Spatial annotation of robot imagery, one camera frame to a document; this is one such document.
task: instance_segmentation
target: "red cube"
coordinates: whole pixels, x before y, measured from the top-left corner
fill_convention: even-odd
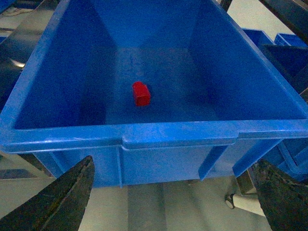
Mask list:
[[[133,96],[136,106],[147,106],[150,104],[151,95],[149,89],[141,81],[133,84]]]

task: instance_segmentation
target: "blue bin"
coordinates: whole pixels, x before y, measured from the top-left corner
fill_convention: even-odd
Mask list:
[[[15,0],[0,0],[0,13],[5,11]]]
[[[308,48],[264,45],[261,50],[298,94],[308,87]]]
[[[270,46],[261,49],[300,94],[308,87],[308,48]],[[308,139],[285,139],[264,158],[298,181],[308,179]]]
[[[263,44],[275,45],[273,40],[263,31],[243,28],[245,34],[253,41],[253,43],[260,49]]]
[[[3,40],[5,40],[5,39],[6,39],[6,37],[0,36],[0,43],[1,43]]]
[[[296,35],[277,34],[275,38],[276,45],[307,47],[307,44]]]
[[[135,81],[151,104],[136,107]],[[0,148],[95,187],[239,176],[308,107],[215,0],[62,0],[0,115]]]

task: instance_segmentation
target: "caster wheel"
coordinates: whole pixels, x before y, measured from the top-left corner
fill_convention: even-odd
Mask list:
[[[225,203],[226,203],[226,205],[227,205],[230,209],[234,209],[234,208],[235,208],[234,203],[233,203],[233,195],[234,195],[234,194],[225,195]]]

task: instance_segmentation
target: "bin floor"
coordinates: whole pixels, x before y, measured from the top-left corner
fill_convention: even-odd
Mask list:
[[[188,49],[95,47],[88,69],[80,125],[218,120]],[[149,106],[135,106],[135,81],[148,86]]]

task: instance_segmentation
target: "floor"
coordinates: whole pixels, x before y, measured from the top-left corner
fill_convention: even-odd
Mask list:
[[[265,217],[226,206],[224,195],[237,190],[234,177],[163,183],[163,190],[167,231],[271,230]],[[127,191],[127,187],[93,189],[79,231],[128,230]]]

